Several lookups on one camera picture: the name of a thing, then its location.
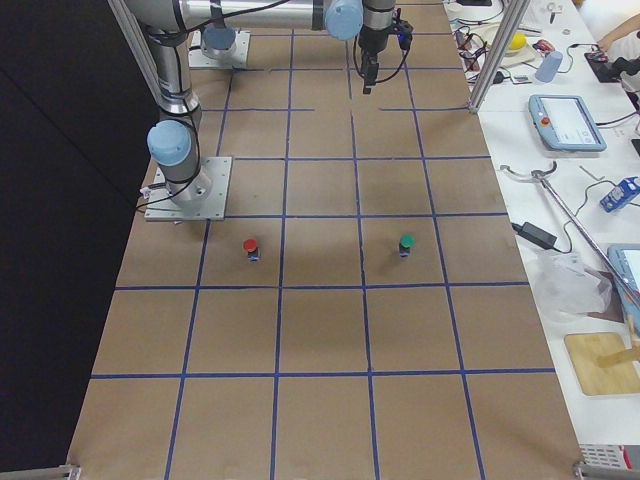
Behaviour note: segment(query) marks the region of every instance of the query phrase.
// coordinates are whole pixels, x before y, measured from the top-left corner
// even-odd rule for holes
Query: white table
[[[566,47],[573,43],[594,43],[595,39],[574,5],[569,0],[555,2],[563,6],[563,13],[556,16],[552,25],[543,22],[540,38],[549,40],[563,54]],[[492,7],[464,7],[458,16],[470,20],[486,18],[499,9],[499,2],[494,1]],[[571,33],[566,35],[563,33],[565,29]],[[534,169],[547,170],[552,161],[557,160],[558,170],[549,180],[573,209],[582,203],[585,188],[595,182],[580,166],[597,177],[604,176],[615,183],[624,177],[640,174],[640,157],[630,142],[631,138],[640,137],[634,131],[640,120],[637,116],[614,128],[603,129],[608,148],[597,155],[564,156],[549,152],[533,127],[527,106],[533,94],[580,95],[596,122],[619,118],[633,111],[632,104],[618,84],[601,84],[597,81],[584,59],[583,53],[586,51],[588,49],[584,47],[572,49],[575,61],[571,71],[558,74],[552,83],[512,85],[505,80],[502,84],[492,86],[479,112],[511,221],[520,224],[528,221],[553,233],[558,237],[557,246],[560,249],[567,248],[562,232],[562,224],[567,220],[563,212],[540,185],[518,183],[513,177],[499,171],[499,168],[507,164],[516,171],[527,173]],[[565,55],[560,69],[566,70],[568,62],[569,58]],[[534,73],[524,65],[509,70],[531,76]],[[607,184],[592,188],[589,202],[582,209],[579,219],[604,250],[614,243],[640,243],[640,208],[627,206],[617,213],[606,213],[600,208],[598,201],[610,189],[611,186]],[[568,228],[574,251],[580,253],[587,265],[604,270],[604,265],[580,234],[572,226]],[[519,237],[518,245],[527,275],[533,283],[540,273],[537,261],[540,249]],[[564,337],[570,333],[616,332],[628,341],[626,327],[587,316],[549,313],[542,308],[542,298],[536,298],[536,303],[579,443],[640,445],[640,395],[584,395],[564,346]]]

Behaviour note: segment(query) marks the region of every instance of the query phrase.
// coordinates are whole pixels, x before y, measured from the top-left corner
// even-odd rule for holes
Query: wooden board
[[[640,393],[640,377],[633,362],[601,368],[597,358],[625,347],[617,333],[567,335],[564,343],[585,395]]]

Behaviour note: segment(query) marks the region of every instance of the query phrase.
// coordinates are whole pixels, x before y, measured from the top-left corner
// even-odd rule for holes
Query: red emergency stop button
[[[256,242],[253,238],[245,240],[242,244],[242,248],[247,253],[253,253],[258,249],[258,242]]]

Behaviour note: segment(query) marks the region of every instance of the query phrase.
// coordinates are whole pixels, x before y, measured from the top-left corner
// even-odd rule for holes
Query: metal mounting plate
[[[166,200],[146,207],[145,220],[149,222],[167,222],[179,220],[224,220],[224,211],[227,206],[227,194],[229,192],[229,180],[231,178],[232,157],[205,157],[202,159],[202,168],[211,178],[211,192],[206,198],[193,202],[187,206],[181,206],[172,200]],[[158,168],[154,183],[164,182],[164,175]],[[152,190],[149,202],[166,198],[167,191],[162,189]]]
[[[189,51],[189,66],[194,70],[231,70],[237,68],[244,70],[247,68],[247,57],[249,56],[249,39],[251,34],[247,31],[240,31],[236,34],[236,48],[231,55],[224,60],[214,60],[205,56],[200,49]],[[200,46],[200,32],[196,31],[191,39],[192,47]]]

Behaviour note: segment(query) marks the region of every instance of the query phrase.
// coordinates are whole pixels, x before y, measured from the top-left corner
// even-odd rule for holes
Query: person
[[[640,30],[640,13],[638,15],[634,15],[629,20],[627,20],[624,23],[621,23],[616,28],[614,28],[609,33],[607,33],[604,37],[602,37],[598,41],[598,46],[600,47],[600,50],[602,50],[603,52],[608,52],[613,42],[620,40],[623,37],[626,37],[630,33],[635,32],[636,30]]]
[[[620,57],[626,58],[627,60],[635,60],[640,57],[639,30],[640,13],[621,23],[598,40],[598,47],[600,47],[600,50],[607,53],[609,61],[611,62]],[[627,92],[631,103],[633,103],[636,110],[640,109],[638,101],[638,92],[640,92],[640,73],[633,76],[622,73],[620,75],[620,80],[622,88]]]

